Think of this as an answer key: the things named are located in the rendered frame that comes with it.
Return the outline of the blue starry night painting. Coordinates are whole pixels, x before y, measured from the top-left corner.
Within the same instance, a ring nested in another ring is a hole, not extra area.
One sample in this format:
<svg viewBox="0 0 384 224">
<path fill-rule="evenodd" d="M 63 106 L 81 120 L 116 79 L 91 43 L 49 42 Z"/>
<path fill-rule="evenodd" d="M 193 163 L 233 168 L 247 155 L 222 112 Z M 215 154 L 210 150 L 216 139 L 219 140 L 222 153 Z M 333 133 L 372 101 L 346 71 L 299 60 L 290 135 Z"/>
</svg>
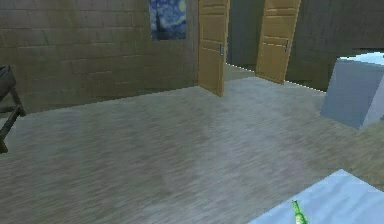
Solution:
<svg viewBox="0 0 384 224">
<path fill-rule="evenodd" d="M 186 0 L 148 0 L 154 41 L 186 38 Z"/>
</svg>

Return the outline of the pale blue grey cabinet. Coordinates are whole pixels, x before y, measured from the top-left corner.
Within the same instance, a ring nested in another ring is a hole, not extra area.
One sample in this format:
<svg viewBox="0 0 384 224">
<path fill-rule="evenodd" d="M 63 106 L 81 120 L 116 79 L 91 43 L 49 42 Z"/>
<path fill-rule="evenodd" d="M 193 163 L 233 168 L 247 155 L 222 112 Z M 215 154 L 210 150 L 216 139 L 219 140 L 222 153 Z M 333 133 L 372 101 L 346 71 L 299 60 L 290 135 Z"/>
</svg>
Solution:
<svg viewBox="0 0 384 224">
<path fill-rule="evenodd" d="M 336 60 L 320 115 L 362 129 L 384 120 L 384 52 Z"/>
</svg>

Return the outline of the green glass bottle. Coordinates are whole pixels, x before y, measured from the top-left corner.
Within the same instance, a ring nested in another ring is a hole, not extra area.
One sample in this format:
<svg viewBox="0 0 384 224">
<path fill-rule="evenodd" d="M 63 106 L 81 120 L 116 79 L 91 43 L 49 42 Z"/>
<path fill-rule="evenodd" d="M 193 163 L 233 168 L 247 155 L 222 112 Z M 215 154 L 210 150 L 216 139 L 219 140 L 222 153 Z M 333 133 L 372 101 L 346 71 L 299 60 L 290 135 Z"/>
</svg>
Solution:
<svg viewBox="0 0 384 224">
<path fill-rule="evenodd" d="M 292 206 L 293 206 L 293 210 L 295 213 L 295 223 L 296 224 L 308 224 L 306 216 L 301 211 L 297 200 L 292 201 Z"/>
</svg>

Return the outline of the pale blue table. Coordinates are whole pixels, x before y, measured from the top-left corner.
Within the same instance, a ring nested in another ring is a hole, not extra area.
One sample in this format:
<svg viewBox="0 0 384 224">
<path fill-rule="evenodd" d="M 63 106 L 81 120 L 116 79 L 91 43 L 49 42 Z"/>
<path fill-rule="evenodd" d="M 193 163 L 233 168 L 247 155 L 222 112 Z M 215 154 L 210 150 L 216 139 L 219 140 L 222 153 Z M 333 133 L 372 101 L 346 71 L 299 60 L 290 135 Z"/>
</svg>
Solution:
<svg viewBox="0 0 384 224">
<path fill-rule="evenodd" d="M 247 224 L 296 224 L 293 201 L 308 224 L 384 224 L 384 192 L 343 169 Z"/>
</svg>

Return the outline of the light wooden room door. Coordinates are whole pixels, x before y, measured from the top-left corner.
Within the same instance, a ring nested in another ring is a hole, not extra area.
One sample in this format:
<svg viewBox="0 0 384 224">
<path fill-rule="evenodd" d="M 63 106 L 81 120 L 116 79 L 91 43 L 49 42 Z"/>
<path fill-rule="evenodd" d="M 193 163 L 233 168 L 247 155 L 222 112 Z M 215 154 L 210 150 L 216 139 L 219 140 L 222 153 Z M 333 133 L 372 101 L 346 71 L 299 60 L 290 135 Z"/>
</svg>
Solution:
<svg viewBox="0 0 384 224">
<path fill-rule="evenodd" d="M 264 0 L 255 74 L 283 84 L 302 0 Z M 285 52 L 286 40 L 289 48 Z"/>
<path fill-rule="evenodd" d="M 198 85 L 222 97 L 230 0 L 199 0 Z M 220 44 L 223 56 L 220 56 Z"/>
</svg>

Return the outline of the dark wooden chair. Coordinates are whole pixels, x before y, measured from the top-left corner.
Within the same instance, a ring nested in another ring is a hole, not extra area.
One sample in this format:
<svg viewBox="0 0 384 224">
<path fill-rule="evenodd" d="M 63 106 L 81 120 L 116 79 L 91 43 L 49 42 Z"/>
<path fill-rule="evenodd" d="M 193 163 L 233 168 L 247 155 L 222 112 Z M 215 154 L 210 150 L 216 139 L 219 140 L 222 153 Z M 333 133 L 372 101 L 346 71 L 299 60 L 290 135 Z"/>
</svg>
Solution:
<svg viewBox="0 0 384 224">
<path fill-rule="evenodd" d="M 0 127 L 0 154 L 8 152 L 5 139 L 18 117 L 26 115 L 24 106 L 16 89 L 16 78 L 10 65 L 0 65 L 0 114 L 7 119 Z"/>
</svg>

